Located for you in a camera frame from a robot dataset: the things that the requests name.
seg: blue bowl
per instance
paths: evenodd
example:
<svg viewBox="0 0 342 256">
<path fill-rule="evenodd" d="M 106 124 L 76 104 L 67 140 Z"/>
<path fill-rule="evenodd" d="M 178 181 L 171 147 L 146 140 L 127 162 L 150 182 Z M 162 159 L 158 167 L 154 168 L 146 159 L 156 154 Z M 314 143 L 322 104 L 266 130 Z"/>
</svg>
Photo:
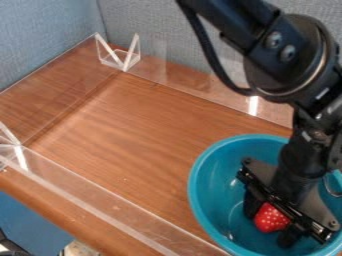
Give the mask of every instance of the blue bowl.
<svg viewBox="0 0 342 256">
<path fill-rule="evenodd" d="M 342 232 L 321 245 L 303 237 L 290 249 L 277 246 L 277 233 L 261 233 L 243 215 L 243 184 L 235 175 L 241 159 L 254 157 L 277 165 L 278 153 L 287 140 L 269 135 L 243 135 L 214 144 L 199 156 L 189 180 L 190 204 L 202 227 L 218 245 L 234 255 L 335 255 L 342 250 Z M 330 186 L 342 191 L 339 172 Z M 321 196 L 342 223 L 342 199 L 334 198 L 319 184 Z"/>
</svg>

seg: gray wall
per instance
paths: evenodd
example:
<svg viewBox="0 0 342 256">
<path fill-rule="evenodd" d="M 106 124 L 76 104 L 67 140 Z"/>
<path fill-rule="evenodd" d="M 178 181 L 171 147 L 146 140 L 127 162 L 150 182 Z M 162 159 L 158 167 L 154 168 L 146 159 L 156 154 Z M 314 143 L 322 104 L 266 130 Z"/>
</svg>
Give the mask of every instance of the gray wall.
<svg viewBox="0 0 342 256">
<path fill-rule="evenodd" d="M 95 0 L 1 0 L 0 88 L 96 31 L 104 27 Z"/>
<path fill-rule="evenodd" d="M 342 43 L 341 0 L 271 0 L 286 12 L 309 14 L 321 19 Z M 168 59 L 201 70 L 210 70 L 197 38 L 172 0 L 99 0 L 112 43 L 127 46 L 132 34 L 163 38 L 168 44 Z M 234 57 L 210 29 L 219 52 Z"/>
</svg>

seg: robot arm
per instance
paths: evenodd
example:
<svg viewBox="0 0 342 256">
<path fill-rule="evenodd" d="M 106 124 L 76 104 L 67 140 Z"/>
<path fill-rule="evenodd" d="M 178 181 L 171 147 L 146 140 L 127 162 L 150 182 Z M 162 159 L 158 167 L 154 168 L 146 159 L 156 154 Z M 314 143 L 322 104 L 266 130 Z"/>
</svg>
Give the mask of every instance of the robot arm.
<svg viewBox="0 0 342 256">
<path fill-rule="evenodd" d="M 269 201 L 291 219 L 279 245 L 291 246 L 302 235 L 325 243 L 341 228 L 318 195 L 318 182 L 329 171 L 342 168 L 338 44 L 317 19 L 287 15 L 262 0 L 178 3 L 213 70 L 227 87 L 242 95 L 287 103 L 295 110 L 293 135 L 279 154 L 278 167 L 273 169 L 254 159 L 247 164 L 242 161 L 238 178 L 247 190 L 245 213 L 254 217 L 261 204 Z M 245 56 L 249 89 L 234 85 L 226 74 L 198 15 Z M 267 175 L 265 168 L 273 169 Z"/>
</svg>

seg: strawberry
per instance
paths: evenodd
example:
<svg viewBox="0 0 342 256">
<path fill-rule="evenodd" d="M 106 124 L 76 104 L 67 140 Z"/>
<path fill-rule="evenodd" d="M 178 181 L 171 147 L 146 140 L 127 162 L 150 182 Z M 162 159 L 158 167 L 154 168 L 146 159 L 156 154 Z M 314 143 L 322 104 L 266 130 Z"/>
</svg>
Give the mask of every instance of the strawberry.
<svg viewBox="0 0 342 256">
<path fill-rule="evenodd" d="M 277 208 L 265 203 L 254 217 L 254 224 L 263 233 L 283 230 L 290 223 L 290 219 L 277 210 Z"/>
</svg>

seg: black cable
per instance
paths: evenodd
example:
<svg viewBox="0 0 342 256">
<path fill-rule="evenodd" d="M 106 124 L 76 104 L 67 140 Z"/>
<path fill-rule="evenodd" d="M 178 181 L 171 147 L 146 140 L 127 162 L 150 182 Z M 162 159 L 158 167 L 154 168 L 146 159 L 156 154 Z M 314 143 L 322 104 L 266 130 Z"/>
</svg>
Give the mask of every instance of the black cable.
<svg viewBox="0 0 342 256">
<path fill-rule="evenodd" d="M 214 46 L 211 44 L 206 29 L 202 25 L 202 22 L 198 18 L 197 13 L 186 6 L 183 5 L 179 1 L 178 4 L 180 6 L 180 9 L 187 17 L 187 20 L 190 22 L 190 25 L 194 29 L 194 32 L 198 36 L 199 39 L 199 43 L 201 43 L 201 47 L 205 53 L 205 56 L 207 58 L 209 64 L 218 76 L 218 78 L 221 79 L 221 81 L 223 82 L 223 84 L 237 93 L 245 95 L 245 96 L 253 96 L 255 95 L 254 91 L 251 89 L 245 89 L 241 88 L 235 85 L 235 83 L 233 82 L 231 78 L 229 77 L 222 64 L 219 62 L 218 59 L 218 55 L 214 49 Z"/>
</svg>

